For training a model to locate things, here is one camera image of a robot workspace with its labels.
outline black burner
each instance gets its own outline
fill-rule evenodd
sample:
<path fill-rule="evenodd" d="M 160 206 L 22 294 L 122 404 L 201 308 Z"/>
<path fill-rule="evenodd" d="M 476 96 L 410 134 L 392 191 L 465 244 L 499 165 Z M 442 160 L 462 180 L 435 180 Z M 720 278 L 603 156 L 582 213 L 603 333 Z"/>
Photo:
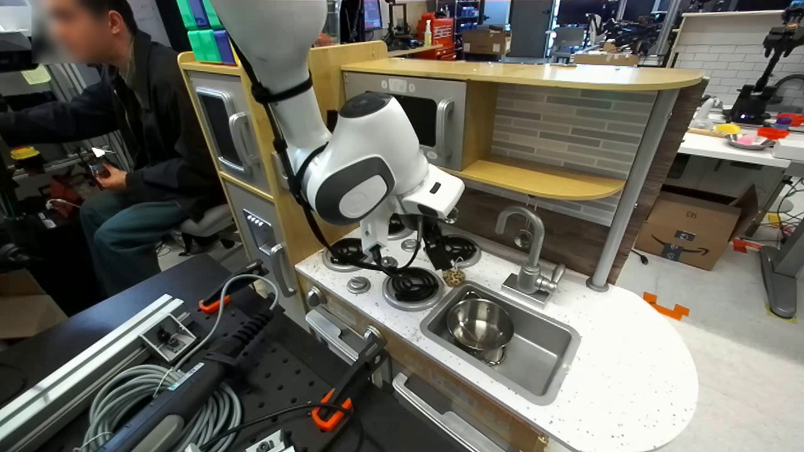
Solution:
<path fill-rule="evenodd" d="M 442 244 L 445 255 L 454 264 L 475 264 L 476 244 L 462 237 L 442 237 L 436 244 Z"/>
<path fill-rule="evenodd" d="M 401 217 L 392 217 L 392 222 L 386 224 L 386 234 L 388 237 L 396 237 L 396 234 L 405 234 L 406 230 L 406 224 L 401 222 Z"/>
<path fill-rule="evenodd" d="M 410 267 L 388 274 L 388 289 L 398 303 L 422 303 L 436 294 L 440 281 L 435 274 Z"/>
<path fill-rule="evenodd" d="M 367 260 L 367 255 L 362 253 L 359 238 L 342 238 L 332 244 L 329 260 L 334 267 L 349 267 L 349 260 Z"/>

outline jeans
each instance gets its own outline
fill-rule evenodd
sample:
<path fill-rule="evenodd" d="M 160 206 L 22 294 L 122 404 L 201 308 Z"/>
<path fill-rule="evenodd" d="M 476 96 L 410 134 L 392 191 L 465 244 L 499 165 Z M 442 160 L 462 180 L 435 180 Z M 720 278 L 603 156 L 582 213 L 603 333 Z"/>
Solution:
<path fill-rule="evenodd" d="M 190 200 L 126 204 L 108 191 L 86 198 L 79 225 L 106 294 L 157 274 L 156 244 L 187 217 Z"/>

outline cardboard box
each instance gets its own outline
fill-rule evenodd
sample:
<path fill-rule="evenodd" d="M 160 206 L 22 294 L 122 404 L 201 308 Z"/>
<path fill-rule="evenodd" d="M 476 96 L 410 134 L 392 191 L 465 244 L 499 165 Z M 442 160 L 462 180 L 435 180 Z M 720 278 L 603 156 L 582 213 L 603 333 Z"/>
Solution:
<path fill-rule="evenodd" d="M 0 340 L 35 337 L 68 318 L 28 271 L 0 274 L 0 312 Z"/>
<path fill-rule="evenodd" d="M 506 33 L 505 31 L 465 31 L 462 33 L 462 52 L 473 56 L 505 56 Z"/>
<path fill-rule="evenodd" d="M 712 269 L 729 240 L 745 230 L 756 209 L 753 185 L 739 198 L 662 188 L 636 238 L 636 248 L 689 267 Z"/>

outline orange object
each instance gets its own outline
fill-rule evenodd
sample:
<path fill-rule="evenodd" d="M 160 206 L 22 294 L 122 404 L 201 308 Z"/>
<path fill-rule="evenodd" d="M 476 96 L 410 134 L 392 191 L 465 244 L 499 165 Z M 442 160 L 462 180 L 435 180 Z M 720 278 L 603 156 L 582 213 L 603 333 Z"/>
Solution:
<path fill-rule="evenodd" d="M 730 240 L 730 248 L 733 248 L 733 250 L 740 250 L 740 253 L 759 253 L 760 245 L 759 245 L 756 240 L 733 238 L 733 240 Z"/>
<path fill-rule="evenodd" d="M 657 313 L 670 317 L 670 318 L 675 318 L 675 322 L 681 322 L 682 317 L 689 317 L 689 307 L 682 307 L 682 303 L 662 307 L 662 303 L 657 303 L 657 294 L 653 294 L 653 291 L 643 291 L 643 299 L 645 299 Z"/>
<path fill-rule="evenodd" d="M 321 404 L 329 404 L 332 396 L 334 396 L 334 389 L 329 389 L 329 392 L 323 395 Z M 308 414 L 312 414 L 312 421 L 314 421 L 321 431 L 332 431 L 332 429 L 337 429 L 337 427 L 344 421 L 344 417 L 347 417 L 351 409 L 353 409 L 351 396 L 347 396 L 347 400 L 342 402 L 342 407 L 334 409 L 334 412 L 327 409 L 327 407 L 314 407 Z"/>
<path fill-rule="evenodd" d="M 788 120 L 788 125 L 799 127 L 804 124 L 804 114 L 779 114 L 780 120 Z"/>
<path fill-rule="evenodd" d="M 756 136 L 763 136 L 763 139 L 768 139 L 768 140 L 780 140 L 780 139 L 785 139 L 788 136 L 788 131 L 785 127 L 768 127 L 768 125 L 759 125 L 756 127 Z"/>
<path fill-rule="evenodd" d="M 221 299 L 214 299 L 214 301 L 199 301 L 199 312 L 204 312 L 205 317 L 211 317 L 211 313 L 219 313 L 219 308 L 221 308 Z"/>
<path fill-rule="evenodd" d="M 436 45 L 440 60 L 454 60 L 454 21 L 451 17 L 432 21 L 432 45 Z"/>

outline wooden shelf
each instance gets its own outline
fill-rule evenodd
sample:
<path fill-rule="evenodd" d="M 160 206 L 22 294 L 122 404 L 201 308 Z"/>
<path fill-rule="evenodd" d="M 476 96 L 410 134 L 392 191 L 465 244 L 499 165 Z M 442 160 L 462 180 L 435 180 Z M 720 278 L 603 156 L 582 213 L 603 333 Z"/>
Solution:
<path fill-rule="evenodd" d="M 544 86 L 568 90 L 656 92 L 697 86 L 700 73 L 675 68 L 623 65 L 518 65 L 467 60 L 381 57 L 344 65 L 347 73 L 377 73 L 396 78 L 436 78 L 494 86 Z"/>
<path fill-rule="evenodd" d="M 392 56 L 392 57 L 406 57 L 406 56 L 435 52 L 435 51 L 440 51 L 440 47 L 436 47 L 436 45 L 422 45 L 422 47 L 392 51 L 392 52 L 386 52 L 386 56 Z"/>
<path fill-rule="evenodd" d="M 181 70 L 194 70 L 194 73 L 219 73 L 219 75 L 244 75 L 241 65 L 211 65 L 211 62 L 199 62 L 194 52 L 179 52 L 179 68 Z"/>
<path fill-rule="evenodd" d="M 617 179 L 586 176 L 562 168 L 525 168 L 496 160 L 475 160 L 454 173 L 475 183 L 555 200 L 597 200 L 623 191 L 623 180 Z"/>
<path fill-rule="evenodd" d="M 272 193 L 265 193 L 265 191 L 260 191 L 260 188 L 255 188 L 250 183 L 244 183 L 244 180 L 234 179 L 231 173 L 219 171 L 219 179 L 231 183 L 231 185 L 236 185 L 236 188 L 244 188 L 244 191 L 254 193 L 260 200 L 275 204 Z"/>

